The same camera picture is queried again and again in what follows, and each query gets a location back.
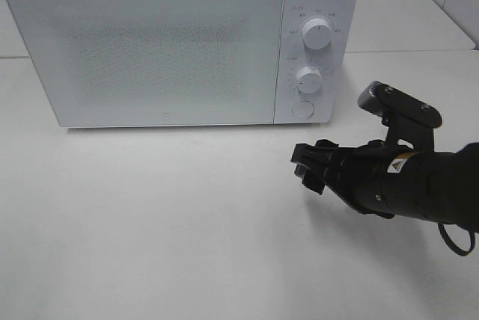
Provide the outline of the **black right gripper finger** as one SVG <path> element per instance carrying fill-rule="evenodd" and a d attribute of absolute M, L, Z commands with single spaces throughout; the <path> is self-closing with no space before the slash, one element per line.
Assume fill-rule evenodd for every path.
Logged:
<path fill-rule="evenodd" d="M 325 171 L 332 163 L 333 156 L 317 156 L 314 145 L 297 144 L 291 156 L 295 164 L 295 176 L 302 180 L 302 184 L 309 190 L 322 194 L 326 186 Z"/>
<path fill-rule="evenodd" d="M 340 149 L 338 144 L 327 140 L 318 140 L 314 145 L 314 153 L 317 156 L 333 156 Z"/>

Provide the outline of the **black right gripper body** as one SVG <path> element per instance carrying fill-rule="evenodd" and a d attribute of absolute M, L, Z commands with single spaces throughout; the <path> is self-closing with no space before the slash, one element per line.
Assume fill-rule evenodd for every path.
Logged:
<path fill-rule="evenodd" d="M 379 186 L 384 150 L 385 142 L 381 140 L 357 148 L 340 147 L 324 175 L 326 184 L 350 208 L 363 215 L 391 219 L 394 215 Z"/>

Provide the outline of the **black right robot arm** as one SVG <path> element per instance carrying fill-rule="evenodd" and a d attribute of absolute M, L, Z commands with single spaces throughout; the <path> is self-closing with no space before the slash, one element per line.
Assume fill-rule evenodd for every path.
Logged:
<path fill-rule="evenodd" d="M 350 208 L 478 231 L 478 144 L 457 153 L 419 152 L 375 140 L 353 148 L 328 140 L 297 144 L 291 157 L 303 185 L 331 189 Z"/>

